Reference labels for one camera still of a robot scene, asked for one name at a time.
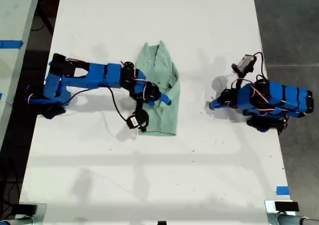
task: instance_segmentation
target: white label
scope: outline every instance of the white label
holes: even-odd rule
[[[139,124],[135,117],[131,118],[131,122],[132,122],[134,127],[138,126],[138,124]]]

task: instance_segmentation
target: black cable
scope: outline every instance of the black cable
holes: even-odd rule
[[[65,101],[65,102],[62,103],[61,105],[64,105],[64,104],[70,102],[70,101],[71,101],[76,95],[78,95],[79,93],[82,93],[82,92],[85,92],[85,91],[89,91],[89,90],[91,90],[91,89],[84,89],[84,90],[81,90],[81,91],[79,91],[79,92],[73,94],[73,96],[72,96],[70,99],[68,99],[67,101]]]
[[[45,27],[45,24],[43,24],[39,29],[32,29],[31,31],[39,31],[42,30]]]
[[[116,102],[115,102],[115,97],[114,97],[113,91],[111,90],[110,87],[107,87],[107,88],[108,88],[108,89],[110,90],[110,92],[111,92],[112,99],[113,99],[113,103],[114,103],[114,106],[115,106],[116,111],[118,112],[118,114],[120,115],[120,117],[126,122],[126,119],[125,119],[124,116],[120,113],[120,111],[119,111],[119,109],[118,109],[118,106],[117,106],[117,104],[116,104]],[[82,93],[82,92],[85,92],[85,91],[88,91],[88,90],[91,90],[91,89],[84,89],[84,90],[81,90],[81,91],[75,93],[69,100],[65,101],[65,102],[62,103],[61,105],[64,105],[64,104],[70,102],[77,94]]]
[[[111,92],[111,95],[112,95],[112,99],[113,99],[113,103],[114,103],[114,106],[115,106],[115,109],[116,109],[116,111],[118,112],[118,114],[121,116],[121,118],[126,122],[126,119],[123,117],[123,115],[120,113],[120,111],[119,111],[119,109],[118,109],[118,107],[117,107],[117,105],[116,105],[116,102],[115,102],[115,98],[114,98],[114,94],[113,94],[113,91],[111,90],[111,88],[110,87],[107,87],[109,90],[110,90],[110,92]]]
[[[263,54],[262,54],[262,52],[256,52],[255,54],[254,54],[254,56],[256,56],[257,54],[260,54],[260,56],[261,56],[261,76],[265,79],[265,80],[267,80],[267,78],[265,77],[265,75],[264,75],[264,72],[263,72],[263,64],[264,64],[264,56],[263,56]]]

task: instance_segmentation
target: wire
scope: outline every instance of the wire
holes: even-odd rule
[[[43,25],[39,29],[32,29],[31,31],[39,31],[39,30],[42,30],[44,27],[45,27],[45,24],[43,23]]]
[[[254,91],[256,91],[259,95],[260,95],[260,97],[262,97],[263,98],[263,100],[265,100],[267,103],[269,103],[269,101],[268,101],[268,99],[265,97],[265,96],[263,96],[263,94],[258,90],[258,89],[256,89],[254,86],[250,86],[250,87],[252,87],[252,89],[254,90]]]
[[[34,95],[34,94],[30,94],[29,97],[28,97],[28,104],[30,104],[30,98],[31,98],[32,95]]]
[[[249,79],[238,78],[238,79],[235,79],[235,80],[231,83],[230,88],[233,88],[233,85],[234,85],[234,83],[235,83],[237,80],[245,80],[245,81],[248,81],[248,82],[254,84],[254,83],[253,83],[251,80],[249,80]]]
[[[80,61],[79,59],[67,58],[65,61]]]
[[[254,53],[254,56],[256,56],[257,54],[260,54],[260,56],[261,56],[261,76],[262,76],[264,79],[267,80],[267,78],[265,77],[264,72],[263,72],[264,56],[263,56],[262,52],[260,52],[260,51]]]
[[[71,101],[76,95],[78,95],[79,93],[82,93],[82,92],[85,92],[85,91],[89,91],[89,90],[91,90],[91,89],[84,89],[84,90],[81,90],[81,91],[79,91],[79,92],[73,94],[73,96],[72,96],[70,99],[68,99],[67,101],[65,101],[65,102],[62,103],[61,105],[64,105],[64,104],[70,102],[70,101]]]
[[[123,115],[120,113],[119,109],[118,109],[118,106],[116,105],[116,102],[115,102],[115,98],[114,98],[114,94],[113,94],[113,91],[111,90],[110,87],[107,87],[109,89],[109,91],[111,92],[111,95],[112,95],[112,99],[113,99],[113,103],[114,103],[114,106],[115,106],[115,109],[116,111],[118,112],[118,114],[120,115],[120,117],[126,122],[126,119],[123,117]]]

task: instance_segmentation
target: white tabletop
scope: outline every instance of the white tabletop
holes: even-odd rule
[[[0,149],[10,118],[26,43],[38,0],[0,0],[0,40],[22,40],[20,49],[0,49]]]
[[[48,224],[267,224],[264,200],[289,199],[276,195],[287,185],[277,132],[204,108],[236,79],[231,64],[261,50],[254,0],[61,0],[50,56],[135,61],[160,40],[180,73],[175,137],[136,136],[106,89],[38,117],[20,202],[47,204]],[[114,91],[129,116],[133,100]]]

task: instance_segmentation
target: gray table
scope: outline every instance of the gray table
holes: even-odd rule
[[[23,41],[20,49],[0,49],[0,148],[10,118],[37,1],[0,0],[0,40]]]

